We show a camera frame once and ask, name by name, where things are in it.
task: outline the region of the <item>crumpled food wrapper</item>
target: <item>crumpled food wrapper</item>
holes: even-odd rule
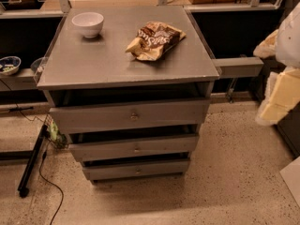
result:
[[[132,53],[141,61],[156,61],[185,36],[186,33],[164,22],[148,22],[139,29],[126,53]]]

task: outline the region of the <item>drawer unit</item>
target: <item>drawer unit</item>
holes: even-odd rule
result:
[[[87,10],[70,10],[37,85],[86,179],[185,173],[218,79],[195,24],[182,7],[93,8],[105,30],[83,39],[71,20]],[[125,48],[132,24],[149,21],[187,36],[157,61],[138,61]]]

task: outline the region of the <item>white bowl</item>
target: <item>white bowl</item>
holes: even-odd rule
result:
[[[104,17],[96,12],[84,12],[74,16],[72,23],[84,37],[94,38],[102,30]]]
[[[21,58],[17,56],[6,56],[0,59],[0,74],[12,75],[19,70]]]

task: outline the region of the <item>blue bowl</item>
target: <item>blue bowl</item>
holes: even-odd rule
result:
[[[0,74],[12,75],[19,70],[21,58],[17,56],[6,56],[0,59]]]

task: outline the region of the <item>gray tabletop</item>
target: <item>gray tabletop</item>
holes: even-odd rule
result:
[[[85,11],[104,16],[99,37],[85,38],[72,26],[71,19]],[[167,23],[187,36],[156,62],[138,61],[125,49],[147,22]],[[37,88],[100,88],[217,78],[213,62],[181,6],[72,8]]]

